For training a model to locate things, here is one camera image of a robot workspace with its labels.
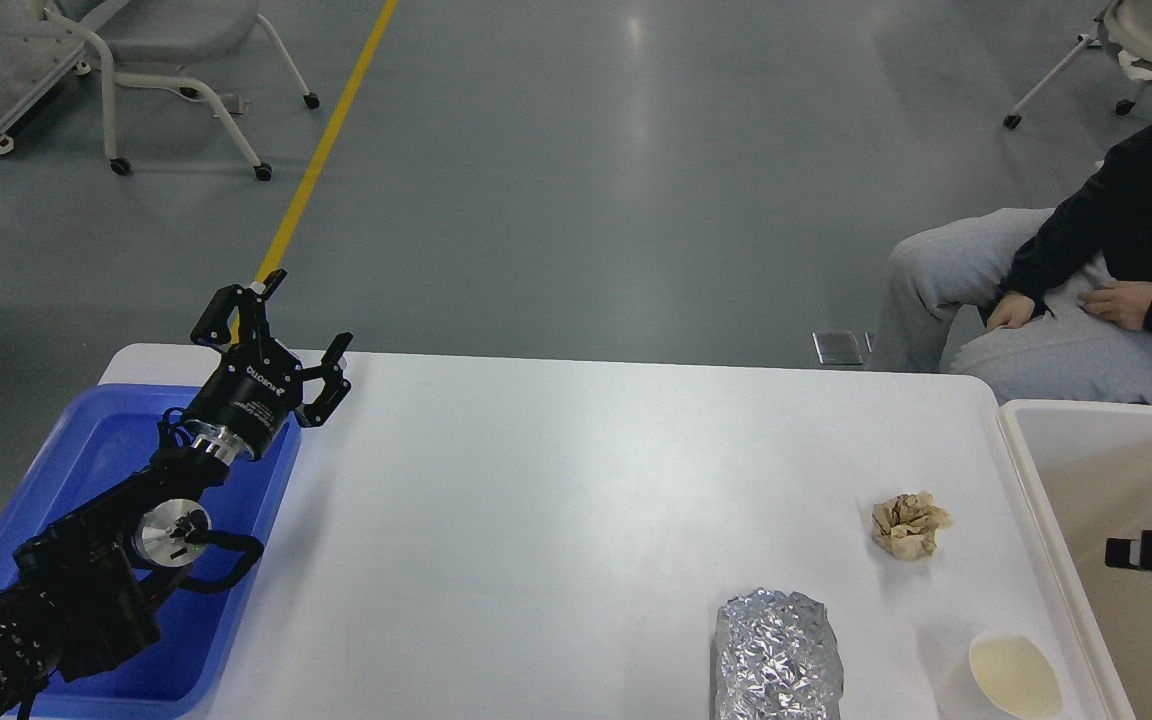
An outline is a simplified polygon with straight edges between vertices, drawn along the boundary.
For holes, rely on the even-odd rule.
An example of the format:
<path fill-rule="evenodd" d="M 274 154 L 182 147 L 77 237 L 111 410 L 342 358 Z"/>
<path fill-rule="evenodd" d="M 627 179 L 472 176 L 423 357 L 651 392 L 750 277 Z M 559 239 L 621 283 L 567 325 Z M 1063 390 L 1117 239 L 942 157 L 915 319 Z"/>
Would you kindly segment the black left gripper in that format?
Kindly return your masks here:
<path fill-rule="evenodd" d="M 288 348 L 271 334 L 266 314 L 266 301 L 285 276 L 287 270 L 279 268 L 250 286 L 221 287 L 189 333 L 189 341 L 227 357 L 288 356 Z M 300 427 L 321 427 L 353 388 L 344 374 L 344 355 L 353 338 L 353 333 L 339 333 L 314 366 L 300 366 L 291 356 L 223 361 L 185 407 L 189 447 L 225 464 L 260 460 L 296 406 L 293 414 Z M 305 386 L 311 381 L 320 381 L 321 388 L 314 400 L 300 404 L 293 397 L 298 382 Z"/>

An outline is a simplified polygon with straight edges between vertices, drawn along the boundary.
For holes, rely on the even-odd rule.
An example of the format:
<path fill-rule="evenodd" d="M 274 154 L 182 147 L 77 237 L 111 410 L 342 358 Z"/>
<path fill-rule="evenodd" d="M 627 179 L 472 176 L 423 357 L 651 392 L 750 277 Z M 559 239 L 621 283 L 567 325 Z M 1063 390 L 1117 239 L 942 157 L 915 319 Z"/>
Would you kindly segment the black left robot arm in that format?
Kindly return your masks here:
<path fill-rule="evenodd" d="M 179 419 L 164 414 L 147 465 L 20 543 L 17 579 L 0 589 L 0 717 L 29 717 L 50 676 L 114 670 L 161 638 L 157 611 L 179 591 L 236 588 L 260 539 L 212 526 L 200 498 L 234 462 L 257 461 L 285 420 L 320 427 L 351 384 L 339 333 L 314 366 L 270 332 L 266 302 L 285 281 L 220 288 L 191 332 L 220 363 Z"/>

